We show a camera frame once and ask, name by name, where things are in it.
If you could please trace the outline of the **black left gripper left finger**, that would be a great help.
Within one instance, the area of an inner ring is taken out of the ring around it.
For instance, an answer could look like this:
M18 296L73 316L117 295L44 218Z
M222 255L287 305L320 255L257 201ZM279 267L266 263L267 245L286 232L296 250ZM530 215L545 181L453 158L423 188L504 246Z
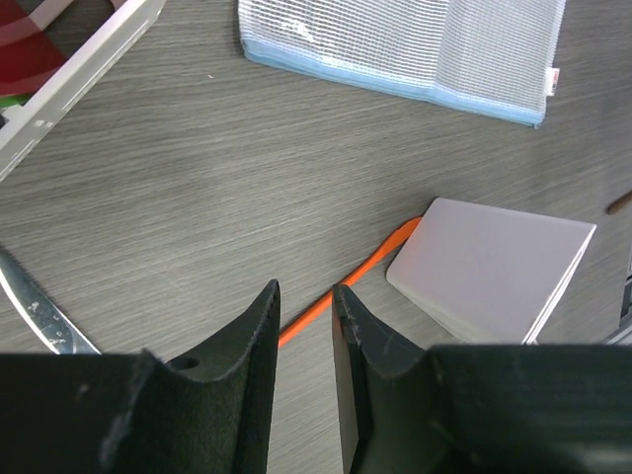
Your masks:
M280 288L189 351L4 354L5 473L263 473Z

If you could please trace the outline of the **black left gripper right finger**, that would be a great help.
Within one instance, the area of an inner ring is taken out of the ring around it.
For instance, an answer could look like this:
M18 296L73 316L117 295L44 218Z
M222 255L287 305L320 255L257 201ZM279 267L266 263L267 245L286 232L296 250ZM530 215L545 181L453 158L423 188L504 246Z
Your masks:
M422 349L333 289L348 473L627 473L631 351L618 345Z

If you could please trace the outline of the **silver table knife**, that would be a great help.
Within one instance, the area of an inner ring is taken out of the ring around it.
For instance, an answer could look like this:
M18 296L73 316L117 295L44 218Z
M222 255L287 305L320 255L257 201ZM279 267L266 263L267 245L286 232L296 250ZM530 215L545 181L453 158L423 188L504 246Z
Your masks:
M4 248L1 249L1 286L29 328L54 354L101 353Z

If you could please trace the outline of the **white utensil container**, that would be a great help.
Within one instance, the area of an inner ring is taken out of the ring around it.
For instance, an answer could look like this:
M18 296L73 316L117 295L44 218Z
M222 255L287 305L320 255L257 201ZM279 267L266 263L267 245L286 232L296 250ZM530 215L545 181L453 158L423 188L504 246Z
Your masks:
M593 223L438 197L386 279L465 343L532 345L595 231Z

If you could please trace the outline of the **white desktop file organizer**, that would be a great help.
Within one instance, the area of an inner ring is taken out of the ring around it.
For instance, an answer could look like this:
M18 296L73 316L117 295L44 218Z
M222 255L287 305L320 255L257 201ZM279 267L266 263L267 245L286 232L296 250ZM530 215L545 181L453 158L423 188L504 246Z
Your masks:
M30 14L41 1L17 1ZM45 33L65 63L23 105L1 108L7 177L158 19L165 0L71 1Z

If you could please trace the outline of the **grey cloth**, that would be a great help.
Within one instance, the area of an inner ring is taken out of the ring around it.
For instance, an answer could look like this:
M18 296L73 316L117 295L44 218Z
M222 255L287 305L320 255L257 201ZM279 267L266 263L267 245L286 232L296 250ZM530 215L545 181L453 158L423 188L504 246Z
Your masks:
M563 1L241 1L261 64L538 127Z

